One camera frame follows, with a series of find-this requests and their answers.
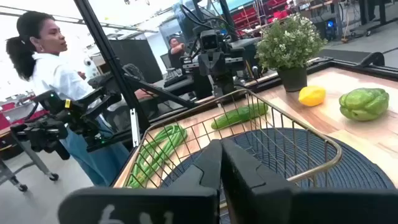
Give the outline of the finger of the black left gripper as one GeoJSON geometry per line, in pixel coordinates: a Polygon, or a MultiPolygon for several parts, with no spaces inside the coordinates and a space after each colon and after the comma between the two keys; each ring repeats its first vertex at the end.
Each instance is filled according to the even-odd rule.
{"type": "Polygon", "coordinates": [[[223,93],[223,76],[218,75],[214,77],[214,94],[224,95],[223,93]]]}
{"type": "Polygon", "coordinates": [[[226,75],[224,77],[223,83],[224,83],[223,93],[225,95],[235,91],[233,76],[226,75]]]}

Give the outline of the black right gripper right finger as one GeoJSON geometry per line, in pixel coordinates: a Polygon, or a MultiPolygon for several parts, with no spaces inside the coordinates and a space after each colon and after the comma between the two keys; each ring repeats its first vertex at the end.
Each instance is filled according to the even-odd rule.
{"type": "Polygon", "coordinates": [[[232,224],[288,224],[298,187],[230,139],[222,140],[221,179],[232,224]]]}

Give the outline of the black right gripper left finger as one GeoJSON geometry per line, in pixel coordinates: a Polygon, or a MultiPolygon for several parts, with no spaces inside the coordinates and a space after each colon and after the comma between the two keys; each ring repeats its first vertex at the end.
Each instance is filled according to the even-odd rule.
{"type": "Polygon", "coordinates": [[[212,140],[209,145],[189,155],[173,168],[170,176],[161,183],[161,187],[181,196],[218,199],[221,187],[222,155],[221,141],[212,140]]]}

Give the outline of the dark green cucumber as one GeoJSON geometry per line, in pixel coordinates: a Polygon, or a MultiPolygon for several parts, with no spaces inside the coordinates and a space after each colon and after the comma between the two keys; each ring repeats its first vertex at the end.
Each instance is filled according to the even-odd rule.
{"type": "Polygon", "coordinates": [[[253,103],[246,106],[240,106],[237,109],[227,111],[220,117],[216,118],[211,128],[214,130],[223,129],[230,124],[239,124],[265,115],[268,111],[268,105],[265,103],[253,103]]]}

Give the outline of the long green beans bundle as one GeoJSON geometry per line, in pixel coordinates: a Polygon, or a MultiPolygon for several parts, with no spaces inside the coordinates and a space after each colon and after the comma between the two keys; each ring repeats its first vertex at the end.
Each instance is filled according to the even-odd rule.
{"type": "Polygon", "coordinates": [[[187,131],[174,124],[164,127],[150,141],[146,141],[138,151],[126,187],[136,189],[145,186],[186,138],[187,131]]]}

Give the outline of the gold wire basket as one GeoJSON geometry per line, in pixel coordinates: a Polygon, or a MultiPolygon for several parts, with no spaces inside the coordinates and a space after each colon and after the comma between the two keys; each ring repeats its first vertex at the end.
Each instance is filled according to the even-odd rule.
{"type": "Polygon", "coordinates": [[[138,148],[132,153],[127,167],[117,180],[118,187],[126,187],[129,174],[139,149],[159,131],[177,124],[187,131],[187,138],[150,181],[139,188],[158,189],[173,168],[189,155],[203,149],[212,140],[230,139],[250,155],[299,187],[324,187],[330,173],[342,158],[342,148],[336,141],[317,131],[308,123],[288,114],[273,100],[249,90],[238,90],[220,98],[200,100],[195,108],[175,111],[168,118],[154,123],[144,134],[138,148]],[[253,103],[265,103],[265,115],[244,123],[230,124],[214,130],[212,122],[226,113],[253,103]]]}

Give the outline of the yellow lemon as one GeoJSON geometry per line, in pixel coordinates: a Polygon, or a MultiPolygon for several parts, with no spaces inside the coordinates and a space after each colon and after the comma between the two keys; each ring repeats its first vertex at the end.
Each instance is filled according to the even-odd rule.
{"type": "Polygon", "coordinates": [[[298,95],[298,100],[305,106],[317,106],[322,104],[326,97],[326,90],[320,86],[306,86],[298,95]]]}

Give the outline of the person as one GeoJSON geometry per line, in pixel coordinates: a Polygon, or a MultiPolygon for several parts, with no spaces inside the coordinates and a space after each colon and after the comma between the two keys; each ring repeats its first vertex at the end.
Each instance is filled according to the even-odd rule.
{"type": "Polygon", "coordinates": [[[179,42],[175,37],[169,40],[170,49],[168,56],[172,68],[182,68],[180,58],[185,55],[185,44],[179,42]]]}
{"type": "MultiPolygon", "coordinates": [[[[6,52],[19,78],[31,83],[36,95],[53,90],[63,100],[77,101],[93,92],[61,58],[68,45],[50,14],[28,11],[18,18],[16,28],[18,35],[7,39],[6,52]]],[[[72,130],[60,142],[95,186],[111,185],[129,156],[120,142],[88,152],[84,137],[72,130]]]]}

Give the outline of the black keyboard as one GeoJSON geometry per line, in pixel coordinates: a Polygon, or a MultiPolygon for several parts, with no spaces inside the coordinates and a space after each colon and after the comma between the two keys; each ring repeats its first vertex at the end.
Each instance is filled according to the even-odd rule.
{"type": "Polygon", "coordinates": [[[186,80],[187,76],[182,73],[180,68],[168,68],[167,73],[163,74],[164,87],[186,80]]]}

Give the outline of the red storage bins shelf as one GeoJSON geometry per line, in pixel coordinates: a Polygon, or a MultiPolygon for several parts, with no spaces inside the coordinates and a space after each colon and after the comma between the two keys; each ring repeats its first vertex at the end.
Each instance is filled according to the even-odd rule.
{"type": "Polygon", "coordinates": [[[230,11],[239,30],[255,29],[291,14],[287,0],[249,0],[230,11]]]}

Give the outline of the black partition panel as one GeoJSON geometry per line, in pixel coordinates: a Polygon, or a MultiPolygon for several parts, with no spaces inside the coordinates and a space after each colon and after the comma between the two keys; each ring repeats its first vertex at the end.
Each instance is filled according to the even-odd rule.
{"type": "Polygon", "coordinates": [[[131,63],[142,73],[147,83],[155,83],[163,79],[159,65],[152,53],[147,40],[110,40],[115,54],[121,65],[131,63]]]}

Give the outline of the potted green plant black pot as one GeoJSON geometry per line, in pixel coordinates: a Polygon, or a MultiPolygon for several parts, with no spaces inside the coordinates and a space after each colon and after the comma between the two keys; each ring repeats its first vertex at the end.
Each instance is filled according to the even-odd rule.
{"type": "Polygon", "coordinates": [[[307,86],[308,61],[326,43],[310,19],[295,13],[262,30],[256,58],[277,72],[287,92],[296,92],[307,86]]]}

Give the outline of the round blue woven placemat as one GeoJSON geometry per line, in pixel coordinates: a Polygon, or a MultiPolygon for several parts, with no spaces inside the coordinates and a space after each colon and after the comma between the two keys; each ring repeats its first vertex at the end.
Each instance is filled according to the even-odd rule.
{"type": "MultiPolygon", "coordinates": [[[[288,224],[398,224],[398,190],[392,180],[360,152],[333,140],[343,155],[331,170],[329,184],[295,184],[288,224]]],[[[227,203],[223,181],[221,186],[220,197],[227,203]]],[[[228,208],[221,221],[231,223],[228,208]]]]}

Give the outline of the grey wheeled cart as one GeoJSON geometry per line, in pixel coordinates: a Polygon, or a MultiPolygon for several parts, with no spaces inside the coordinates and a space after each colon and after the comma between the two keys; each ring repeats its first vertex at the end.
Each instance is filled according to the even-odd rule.
{"type": "Polygon", "coordinates": [[[20,192],[28,191],[28,186],[22,184],[18,181],[16,175],[23,171],[24,169],[30,168],[32,166],[36,166],[44,175],[46,175],[51,181],[56,182],[59,179],[59,175],[53,173],[49,170],[49,168],[44,164],[41,158],[34,152],[32,149],[25,147],[20,140],[17,139],[16,135],[11,131],[8,131],[11,135],[11,138],[14,140],[17,146],[19,146],[31,159],[30,162],[24,164],[20,168],[15,171],[10,170],[10,168],[5,164],[5,162],[0,158],[0,185],[5,182],[10,182],[15,188],[17,188],[20,192]]]}

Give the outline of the black arched bracket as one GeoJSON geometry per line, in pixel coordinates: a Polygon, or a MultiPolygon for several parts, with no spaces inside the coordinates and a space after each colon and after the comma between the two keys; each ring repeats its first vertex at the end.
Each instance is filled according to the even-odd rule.
{"type": "Polygon", "coordinates": [[[362,61],[359,62],[359,65],[362,67],[373,64],[375,66],[385,66],[384,54],[381,52],[370,53],[366,56],[362,61]]]}

